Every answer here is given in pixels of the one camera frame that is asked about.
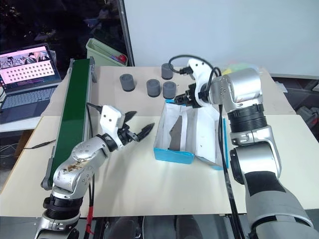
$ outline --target green conveyor belt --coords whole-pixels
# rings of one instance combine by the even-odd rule
[[[57,167],[71,154],[75,145],[83,141],[90,59],[75,60],[65,99],[60,130],[49,177],[52,186]]]

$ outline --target cardboard box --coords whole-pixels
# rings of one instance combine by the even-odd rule
[[[212,165],[216,170],[222,170],[222,158],[217,137],[218,120],[219,112],[213,107],[193,109],[166,102],[154,143],[155,158],[185,164],[191,164],[194,158],[197,158]],[[225,122],[226,120],[223,119],[224,155],[228,167]],[[173,140],[176,140],[172,144],[179,145],[175,150],[170,149],[172,137]]]

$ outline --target green object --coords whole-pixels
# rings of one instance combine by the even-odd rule
[[[90,38],[88,40],[86,43],[86,49],[87,58],[93,56],[95,60],[95,66],[127,66],[128,64],[128,61],[123,64],[112,59],[112,56],[118,57],[123,54],[94,38]]]
[[[90,90],[90,59],[75,60],[65,98],[59,135],[52,161],[48,185],[52,186],[57,167],[71,154],[72,149],[84,139],[86,102]]]

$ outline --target laptop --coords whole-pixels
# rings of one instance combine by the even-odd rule
[[[0,123],[40,116],[60,82],[47,44],[0,53]]]

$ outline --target laptop keyboard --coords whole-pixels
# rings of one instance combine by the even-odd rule
[[[14,96],[8,96],[3,104],[2,109],[27,105],[30,103],[35,103],[40,101],[47,101],[51,98],[55,89],[56,87],[38,90],[38,91],[32,91],[32,92],[23,93],[23,94],[14,95]]]

